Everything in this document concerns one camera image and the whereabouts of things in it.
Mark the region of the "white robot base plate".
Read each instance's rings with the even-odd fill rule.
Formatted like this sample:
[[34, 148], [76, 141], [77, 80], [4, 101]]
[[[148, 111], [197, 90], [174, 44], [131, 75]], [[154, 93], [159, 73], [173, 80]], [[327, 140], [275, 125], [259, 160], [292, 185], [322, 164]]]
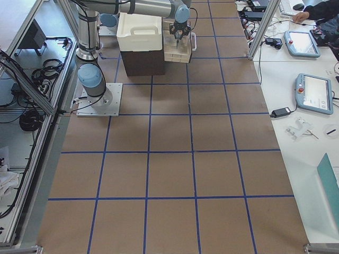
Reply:
[[122, 89], [122, 83], [107, 83], [105, 94], [96, 102], [98, 98], [88, 97], [83, 88], [81, 97], [85, 98], [79, 101], [80, 109], [76, 111], [76, 115], [78, 117], [119, 116]]

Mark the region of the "person hand at desk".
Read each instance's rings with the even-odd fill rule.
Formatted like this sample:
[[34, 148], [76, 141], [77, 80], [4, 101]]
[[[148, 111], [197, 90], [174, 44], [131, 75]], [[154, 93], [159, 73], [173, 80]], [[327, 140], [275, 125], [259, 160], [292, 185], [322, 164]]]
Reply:
[[299, 12], [298, 14], [296, 14], [292, 17], [292, 20], [295, 23], [302, 23], [303, 21], [305, 21], [308, 18], [309, 18], [308, 12]]

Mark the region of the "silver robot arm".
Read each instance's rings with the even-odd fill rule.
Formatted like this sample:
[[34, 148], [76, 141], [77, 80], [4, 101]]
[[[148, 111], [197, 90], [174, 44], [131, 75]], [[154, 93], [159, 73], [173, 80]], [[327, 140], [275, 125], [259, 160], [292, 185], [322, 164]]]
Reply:
[[100, 16], [118, 19], [117, 41], [121, 52], [162, 50], [162, 19], [171, 19], [168, 30], [176, 42], [191, 33], [190, 1], [75, 1], [78, 11], [78, 81], [87, 94], [87, 106], [105, 110], [113, 95], [98, 64]]

